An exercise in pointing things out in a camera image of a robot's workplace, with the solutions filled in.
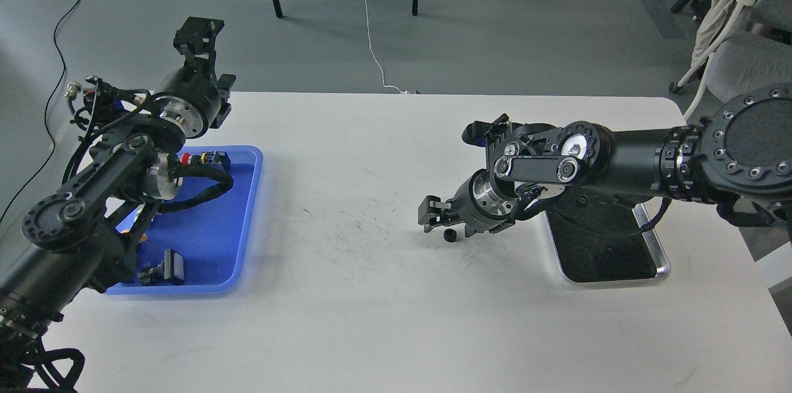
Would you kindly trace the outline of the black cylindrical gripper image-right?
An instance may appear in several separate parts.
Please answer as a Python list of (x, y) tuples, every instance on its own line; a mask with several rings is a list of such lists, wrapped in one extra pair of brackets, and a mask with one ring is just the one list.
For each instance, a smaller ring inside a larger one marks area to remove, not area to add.
[(425, 233), (443, 227), (456, 230), (458, 239), (478, 233), (498, 233), (515, 225), (511, 213), (515, 199), (500, 197), (489, 180), (489, 173), (481, 168), (465, 181), (451, 201), (438, 196), (426, 196), (418, 207), (418, 224)]

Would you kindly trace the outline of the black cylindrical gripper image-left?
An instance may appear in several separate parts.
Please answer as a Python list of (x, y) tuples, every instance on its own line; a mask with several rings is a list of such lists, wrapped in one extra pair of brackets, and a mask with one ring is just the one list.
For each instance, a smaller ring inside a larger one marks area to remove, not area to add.
[(181, 128), (187, 139), (218, 129), (231, 111), (230, 89), (234, 74), (216, 77), (215, 40), (223, 20), (189, 16), (173, 38), (184, 65), (167, 76), (153, 94), (152, 112)]

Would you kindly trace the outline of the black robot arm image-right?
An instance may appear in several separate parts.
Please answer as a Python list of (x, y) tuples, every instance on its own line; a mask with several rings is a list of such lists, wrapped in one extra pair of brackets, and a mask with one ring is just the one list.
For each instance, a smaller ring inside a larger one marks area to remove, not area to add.
[(462, 223), (467, 237), (498, 233), (540, 212), (585, 229), (560, 208), (575, 188), (628, 207), (662, 198), (637, 233), (653, 229), (673, 199), (715, 205), (736, 227), (790, 229), (789, 83), (740, 94), (699, 124), (670, 129), (612, 131), (588, 121), (554, 127), (501, 114), (470, 123), (462, 139), (484, 148), (486, 167), (453, 198), (424, 198), (418, 223), (425, 232)]

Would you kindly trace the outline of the black robot arm image-left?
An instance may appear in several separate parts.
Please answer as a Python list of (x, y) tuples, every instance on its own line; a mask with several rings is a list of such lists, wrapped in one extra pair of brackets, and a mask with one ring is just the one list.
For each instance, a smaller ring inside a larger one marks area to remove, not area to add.
[(215, 72), (215, 40), (224, 21), (190, 16), (176, 32), (184, 65), (160, 89), (119, 89), (87, 77), (84, 131), (56, 193), (22, 222), (30, 247), (2, 271), (2, 391), (73, 392), (85, 365), (75, 348), (45, 350), (43, 334), (83, 288), (104, 293), (137, 271), (137, 252), (156, 214), (216, 199), (234, 185), (220, 164), (182, 161), (187, 139), (219, 128), (229, 115), (235, 75)]

